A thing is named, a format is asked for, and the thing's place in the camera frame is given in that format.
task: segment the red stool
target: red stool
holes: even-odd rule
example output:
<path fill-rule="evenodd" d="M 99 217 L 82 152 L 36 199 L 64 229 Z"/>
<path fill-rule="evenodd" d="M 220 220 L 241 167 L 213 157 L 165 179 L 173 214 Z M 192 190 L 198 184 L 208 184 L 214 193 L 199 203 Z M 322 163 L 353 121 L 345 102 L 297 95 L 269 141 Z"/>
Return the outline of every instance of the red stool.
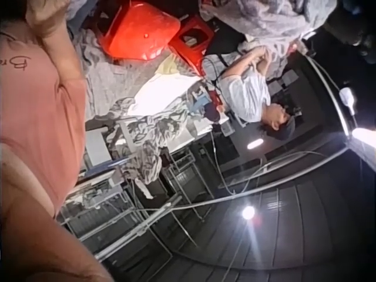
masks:
<path fill-rule="evenodd" d="M 197 42 L 189 46 L 184 41 L 184 36 L 192 37 Z M 193 16 L 185 24 L 182 24 L 180 31 L 170 41 L 169 47 L 174 53 L 182 57 L 198 75 L 203 76 L 201 64 L 205 50 L 213 36 L 214 32 L 205 21 L 199 16 Z"/>
<path fill-rule="evenodd" d="M 130 0 L 102 1 L 94 22 L 100 45 L 115 59 L 154 59 L 180 29 L 180 21 L 173 16 Z"/>

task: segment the lamp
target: lamp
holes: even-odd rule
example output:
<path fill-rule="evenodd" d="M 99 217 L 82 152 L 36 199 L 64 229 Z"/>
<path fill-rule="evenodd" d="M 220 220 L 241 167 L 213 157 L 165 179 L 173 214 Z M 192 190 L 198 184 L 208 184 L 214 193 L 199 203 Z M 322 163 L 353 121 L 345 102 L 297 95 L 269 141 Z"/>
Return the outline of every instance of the lamp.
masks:
<path fill-rule="evenodd" d="M 340 90 L 340 97 L 343 105 L 348 107 L 350 114 L 355 115 L 354 105 L 355 105 L 355 96 L 352 90 L 349 87 L 342 88 Z"/>
<path fill-rule="evenodd" d="M 243 212 L 241 215 L 243 216 L 244 219 L 250 220 L 254 217 L 254 214 L 256 213 L 254 207 L 252 206 L 247 206 L 244 208 Z"/>
<path fill-rule="evenodd" d="M 262 143 L 264 143 L 264 139 L 259 138 L 259 139 L 255 140 L 255 141 L 252 141 L 251 143 L 249 143 L 248 146 L 247 146 L 247 149 L 248 150 L 252 150 L 252 149 L 260 146 Z"/>
<path fill-rule="evenodd" d="M 376 131 L 358 127 L 352 131 L 352 136 L 376 149 Z"/>

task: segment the patterned cloth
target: patterned cloth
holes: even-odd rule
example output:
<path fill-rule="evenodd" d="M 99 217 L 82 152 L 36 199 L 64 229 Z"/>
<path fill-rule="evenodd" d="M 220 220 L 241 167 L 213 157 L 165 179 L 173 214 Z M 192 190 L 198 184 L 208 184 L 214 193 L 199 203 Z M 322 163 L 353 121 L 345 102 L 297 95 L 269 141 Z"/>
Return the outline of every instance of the patterned cloth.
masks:
<path fill-rule="evenodd" d="M 168 141 L 181 134 L 188 118 L 186 102 L 177 98 L 165 111 L 130 122 L 128 130 L 137 149 L 136 156 L 122 166 L 125 176 L 128 179 L 139 179 L 144 184 L 155 181 L 162 168 L 161 148 L 167 147 Z M 123 155 L 129 153 L 125 147 Z"/>

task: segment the man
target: man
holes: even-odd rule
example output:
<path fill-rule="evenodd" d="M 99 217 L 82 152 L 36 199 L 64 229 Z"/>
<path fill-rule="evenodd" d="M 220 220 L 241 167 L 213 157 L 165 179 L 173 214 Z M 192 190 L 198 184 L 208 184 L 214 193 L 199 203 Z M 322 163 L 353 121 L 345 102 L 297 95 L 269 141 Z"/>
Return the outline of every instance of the man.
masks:
<path fill-rule="evenodd" d="M 1 255 L 10 281 L 112 281 L 53 219 L 85 145 L 86 81 L 66 27 L 68 4 L 0 4 Z"/>
<path fill-rule="evenodd" d="M 286 140 L 294 133 L 295 120 L 281 105 L 270 101 L 266 84 L 270 54 L 261 46 L 243 55 L 237 51 L 242 41 L 242 34 L 220 22 L 203 60 L 206 79 L 219 89 L 239 118 L 261 122 L 269 136 Z"/>

